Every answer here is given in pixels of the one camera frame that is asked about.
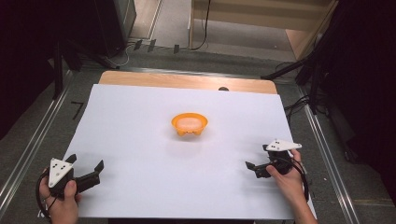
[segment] human hand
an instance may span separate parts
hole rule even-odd
[[[301,161],[300,152],[296,149],[292,149],[290,152],[295,161]],[[302,198],[305,201],[301,175],[294,167],[286,175],[280,174],[272,165],[268,165],[266,170],[275,179],[276,184],[290,203],[301,200]]]
[[[64,188],[64,199],[50,196],[49,178],[46,176],[40,182],[40,195],[45,198],[49,215],[53,224],[75,224],[78,221],[78,202],[81,195],[76,195],[76,181],[70,180]]]

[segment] black tape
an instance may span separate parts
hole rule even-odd
[[[149,42],[149,46],[148,46],[148,52],[152,52],[154,50],[155,47],[155,41],[157,41],[157,39],[153,39]]]
[[[73,105],[79,105],[78,110],[77,110],[77,112],[76,112],[76,115],[73,117],[73,119],[76,119],[77,116],[78,116],[78,114],[79,114],[79,112],[81,111],[82,107],[84,106],[84,103],[83,103],[83,102],[72,101],[71,104],[73,104]]]
[[[180,51],[180,45],[175,45],[174,54],[178,53],[179,51]]]
[[[220,87],[219,91],[229,91],[227,87]]]
[[[140,49],[140,46],[142,46],[143,40],[139,40],[134,44],[134,50]]]

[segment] orange bowl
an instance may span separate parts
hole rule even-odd
[[[175,116],[172,119],[172,125],[180,136],[185,133],[199,135],[207,125],[207,118],[197,113],[184,113]]]

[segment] metal frame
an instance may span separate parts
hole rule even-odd
[[[126,69],[126,70],[122,70],[122,71],[138,72],[138,73],[176,74],[176,75],[186,75],[186,76],[232,77],[232,78],[260,79],[259,76],[244,76],[244,75],[225,74],[225,73],[207,73],[207,72],[179,71],[179,70],[167,70],[167,69],[155,69],[155,68],[131,68],[131,69]]]
[[[303,88],[299,88],[300,95],[305,96],[306,91]],[[332,181],[332,186],[334,187],[335,194],[337,195],[338,202],[340,203],[341,209],[343,210],[346,222],[349,224],[359,224],[359,218],[355,211],[352,199],[349,196],[347,187],[344,184],[343,179],[338,172],[337,165],[332,157],[332,152],[327,144],[326,138],[323,131],[320,128],[318,121],[318,116],[314,115],[308,105],[304,107],[306,116],[311,125],[312,131],[318,143],[318,148],[322,159],[326,165],[327,172],[329,172],[330,180]]]
[[[62,92],[60,92],[59,97],[56,100],[52,100],[52,103],[49,105],[49,109],[38,125],[35,133],[30,139],[28,145],[23,151],[20,159],[18,160],[17,165],[14,167],[11,175],[8,177],[6,184],[0,191],[0,220],[2,219],[4,213],[6,212],[9,204],[11,203],[12,198],[15,195],[18,187],[20,186],[24,176],[27,173],[27,170],[35,158],[35,154],[41,146],[43,139],[45,138],[47,131],[50,128],[55,116],[58,114],[59,109],[61,108],[62,103],[64,102],[64,98],[69,90],[69,86],[73,81],[73,73],[68,71],[65,74],[65,85]]]

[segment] tape mark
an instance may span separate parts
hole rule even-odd
[[[174,54],[177,54],[180,50],[180,45],[175,45]]]
[[[139,40],[134,44],[134,50],[140,49],[140,46],[142,46],[143,40]]]
[[[155,47],[155,42],[157,41],[157,39],[153,39],[149,42],[149,46],[148,46],[148,52],[152,52],[154,50]]]
[[[77,110],[75,116],[73,117],[73,120],[75,120],[75,119],[77,118],[79,112],[81,111],[82,107],[84,106],[84,103],[83,103],[83,102],[72,101],[71,104],[73,104],[73,105],[79,105],[78,110]]]

